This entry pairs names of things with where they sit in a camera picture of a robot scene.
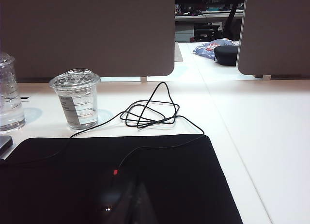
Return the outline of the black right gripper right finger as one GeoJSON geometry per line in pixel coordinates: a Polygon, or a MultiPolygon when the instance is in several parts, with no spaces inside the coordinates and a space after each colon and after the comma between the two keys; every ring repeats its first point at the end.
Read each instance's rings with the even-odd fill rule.
{"type": "Polygon", "coordinates": [[[134,211],[135,224],[152,223],[152,205],[143,183],[138,185],[134,211]]]}

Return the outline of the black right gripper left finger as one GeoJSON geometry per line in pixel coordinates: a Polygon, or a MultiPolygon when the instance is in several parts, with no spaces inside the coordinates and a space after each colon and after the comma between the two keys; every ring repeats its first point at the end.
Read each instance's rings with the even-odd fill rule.
{"type": "Polygon", "coordinates": [[[129,224],[136,199],[136,184],[128,182],[118,190],[118,200],[113,210],[114,224],[129,224]]]}

